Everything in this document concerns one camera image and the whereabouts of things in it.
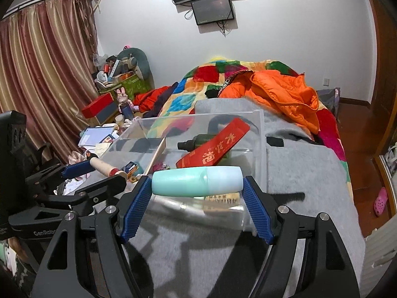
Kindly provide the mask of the blue max card pack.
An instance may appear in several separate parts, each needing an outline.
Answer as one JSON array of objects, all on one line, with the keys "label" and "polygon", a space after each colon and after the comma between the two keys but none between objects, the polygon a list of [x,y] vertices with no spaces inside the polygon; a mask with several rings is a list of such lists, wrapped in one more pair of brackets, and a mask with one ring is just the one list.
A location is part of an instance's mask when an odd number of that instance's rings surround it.
[{"label": "blue max card pack", "polygon": [[142,175],[143,168],[137,162],[130,161],[123,167],[123,171],[129,180],[136,180],[138,175]]}]

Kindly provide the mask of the beige cosmetic tube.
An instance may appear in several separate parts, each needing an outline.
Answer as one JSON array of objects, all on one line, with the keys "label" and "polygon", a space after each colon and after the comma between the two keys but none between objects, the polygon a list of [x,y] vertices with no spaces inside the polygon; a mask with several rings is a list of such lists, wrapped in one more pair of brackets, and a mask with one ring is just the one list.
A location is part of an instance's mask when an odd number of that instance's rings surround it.
[{"label": "beige cosmetic tube", "polygon": [[161,140],[160,144],[158,145],[157,149],[155,150],[149,164],[147,165],[145,171],[144,171],[144,176],[147,176],[153,167],[154,163],[158,160],[158,158],[163,154],[164,150],[166,148],[166,139],[165,137]]}]

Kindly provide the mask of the mint green bottle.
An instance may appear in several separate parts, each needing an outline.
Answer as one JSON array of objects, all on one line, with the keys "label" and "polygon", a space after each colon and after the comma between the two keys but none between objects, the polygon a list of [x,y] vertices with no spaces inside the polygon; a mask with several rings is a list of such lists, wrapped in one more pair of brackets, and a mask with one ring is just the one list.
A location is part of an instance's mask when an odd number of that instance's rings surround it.
[{"label": "mint green bottle", "polygon": [[242,191],[243,174],[237,166],[208,166],[157,171],[151,188],[155,195],[206,197]]}]

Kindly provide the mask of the dark green spray bottle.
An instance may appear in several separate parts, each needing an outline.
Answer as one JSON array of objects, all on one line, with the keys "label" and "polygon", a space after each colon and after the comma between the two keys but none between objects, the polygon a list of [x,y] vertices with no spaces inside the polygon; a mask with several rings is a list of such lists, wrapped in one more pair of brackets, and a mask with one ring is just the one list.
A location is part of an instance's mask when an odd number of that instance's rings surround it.
[{"label": "dark green spray bottle", "polygon": [[221,141],[221,139],[217,135],[210,135],[210,134],[199,134],[193,137],[190,140],[179,142],[177,144],[177,148],[179,150],[192,152],[195,149],[201,147],[205,143],[210,142],[210,145],[205,148],[206,151],[214,151],[216,154],[218,152],[217,142]]}]

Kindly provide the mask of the red tea package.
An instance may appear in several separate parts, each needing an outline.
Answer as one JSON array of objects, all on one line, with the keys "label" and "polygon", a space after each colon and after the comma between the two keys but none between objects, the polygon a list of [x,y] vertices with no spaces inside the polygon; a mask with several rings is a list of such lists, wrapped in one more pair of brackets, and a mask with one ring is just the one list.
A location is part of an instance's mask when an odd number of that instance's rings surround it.
[{"label": "red tea package", "polygon": [[212,139],[176,162],[177,168],[217,165],[221,158],[250,130],[240,118],[234,118]]}]

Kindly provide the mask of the clear plastic storage box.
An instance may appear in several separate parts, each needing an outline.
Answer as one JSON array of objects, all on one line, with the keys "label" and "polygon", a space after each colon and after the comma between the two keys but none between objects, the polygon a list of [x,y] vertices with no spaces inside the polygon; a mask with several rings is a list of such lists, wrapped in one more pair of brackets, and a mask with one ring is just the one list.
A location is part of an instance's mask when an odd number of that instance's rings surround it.
[{"label": "clear plastic storage box", "polygon": [[240,191],[244,177],[266,177],[262,119],[258,110],[137,119],[100,160],[125,170],[127,192],[143,173],[163,178],[166,190],[155,186],[148,211],[254,231]]}]

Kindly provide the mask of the pale green long tube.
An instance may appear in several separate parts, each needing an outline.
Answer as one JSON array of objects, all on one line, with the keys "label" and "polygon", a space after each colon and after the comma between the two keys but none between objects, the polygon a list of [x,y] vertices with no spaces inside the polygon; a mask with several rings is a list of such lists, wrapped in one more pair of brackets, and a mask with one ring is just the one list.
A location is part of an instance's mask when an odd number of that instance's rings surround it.
[{"label": "pale green long tube", "polygon": [[160,195],[151,197],[148,209],[169,217],[196,220],[243,219],[246,214],[245,207],[242,205],[228,205],[204,199]]}]

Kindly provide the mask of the blue notebook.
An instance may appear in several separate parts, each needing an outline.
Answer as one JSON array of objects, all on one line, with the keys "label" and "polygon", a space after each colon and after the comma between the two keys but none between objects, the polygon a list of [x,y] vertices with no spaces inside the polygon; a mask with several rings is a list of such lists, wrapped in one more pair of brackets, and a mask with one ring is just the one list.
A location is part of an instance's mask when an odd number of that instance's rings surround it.
[{"label": "blue notebook", "polygon": [[114,128],[111,127],[94,127],[87,128],[83,135],[81,136],[78,146],[95,146],[97,143],[100,143],[107,136],[111,135]]}]

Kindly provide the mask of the red flat box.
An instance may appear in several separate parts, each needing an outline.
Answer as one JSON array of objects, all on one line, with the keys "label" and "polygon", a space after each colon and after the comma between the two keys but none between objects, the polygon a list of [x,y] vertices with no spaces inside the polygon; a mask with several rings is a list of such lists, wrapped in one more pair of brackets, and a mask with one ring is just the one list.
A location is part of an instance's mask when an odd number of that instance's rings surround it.
[{"label": "red flat box", "polygon": [[105,93],[97,97],[94,101],[88,104],[81,110],[81,113],[86,119],[96,116],[100,111],[102,111],[106,106],[113,103],[114,98],[110,92]]}]

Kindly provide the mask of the pink bunny figurine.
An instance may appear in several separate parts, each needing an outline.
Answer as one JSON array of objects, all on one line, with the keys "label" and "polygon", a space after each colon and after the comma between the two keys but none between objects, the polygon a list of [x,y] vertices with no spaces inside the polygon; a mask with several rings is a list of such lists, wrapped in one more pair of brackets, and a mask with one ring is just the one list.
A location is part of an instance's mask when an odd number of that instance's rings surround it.
[{"label": "pink bunny figurine", "polygon": [[116,96],[118,100],[119,112],[124,116],[125,119],[133,120],[133,103],[129,99],[124,87],[116,90]]}]

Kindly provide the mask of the striped curtain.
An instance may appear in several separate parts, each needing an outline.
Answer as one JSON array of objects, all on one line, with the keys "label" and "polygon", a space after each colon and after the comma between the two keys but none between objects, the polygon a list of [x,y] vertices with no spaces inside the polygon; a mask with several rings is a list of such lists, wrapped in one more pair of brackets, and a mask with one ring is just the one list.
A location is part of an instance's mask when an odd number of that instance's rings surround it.
[{"label": "striped curtain", "polygon": [[49,142],[60,160],[78,149],[88,126],[82,109],[98,96],[92,0],[45,0],[1,20],[1,112],[27,116],[36,147]]}]

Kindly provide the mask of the grey black blanket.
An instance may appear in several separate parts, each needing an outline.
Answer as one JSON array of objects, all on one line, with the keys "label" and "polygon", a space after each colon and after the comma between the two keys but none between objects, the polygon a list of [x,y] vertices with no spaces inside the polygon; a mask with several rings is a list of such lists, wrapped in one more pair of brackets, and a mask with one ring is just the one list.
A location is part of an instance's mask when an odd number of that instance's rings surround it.
[{"label": "grey black blanket", "polygon": [[[288,127],[245,98],[197,102],[196,114],[251,112],[263,115],[266,177],[257,183],[295,213],[328,213],[361,275],[365,240],[347,186],[347,171],[332,149],[294,136]],[[127,254],[140,283],[154,297],[247,297],[267,246],[251,231],[203,225],[146,210]]]}]

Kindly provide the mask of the orange down jacket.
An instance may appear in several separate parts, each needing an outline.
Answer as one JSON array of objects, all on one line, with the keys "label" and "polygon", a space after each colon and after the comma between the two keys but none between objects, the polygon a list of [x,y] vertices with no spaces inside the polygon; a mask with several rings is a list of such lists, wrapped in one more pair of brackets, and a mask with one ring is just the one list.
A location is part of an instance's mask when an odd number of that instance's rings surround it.
[{"label": "orange down jacket", "polygon": [[305,76],[289,76],[277,70],[239,71],[228,77],[219,98],[247,98],[300,126],[306,134],[320,130],[317,117],[320,101]]}]

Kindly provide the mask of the wooden door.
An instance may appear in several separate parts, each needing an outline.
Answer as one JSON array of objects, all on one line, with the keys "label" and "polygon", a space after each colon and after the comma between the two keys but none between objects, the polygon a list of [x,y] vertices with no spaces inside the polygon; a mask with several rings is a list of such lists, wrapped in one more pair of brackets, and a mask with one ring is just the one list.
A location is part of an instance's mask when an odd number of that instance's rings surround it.
[{"label": "wooden door", "polygon": [[381,0],[369,0],[377,46],[377,68],[372,102],[392,111],[396,97],[396,23]]}]

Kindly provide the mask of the wall mounted small monitor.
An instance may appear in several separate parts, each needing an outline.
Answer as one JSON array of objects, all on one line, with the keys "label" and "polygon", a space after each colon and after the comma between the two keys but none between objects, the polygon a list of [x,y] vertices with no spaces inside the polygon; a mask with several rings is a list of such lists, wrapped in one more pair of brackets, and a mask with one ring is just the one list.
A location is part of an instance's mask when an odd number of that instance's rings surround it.
[{"label": "wall mounted small monitor", "polygon": [[196,0],[191,6],[198,26],[234,19],[231,0]]}]

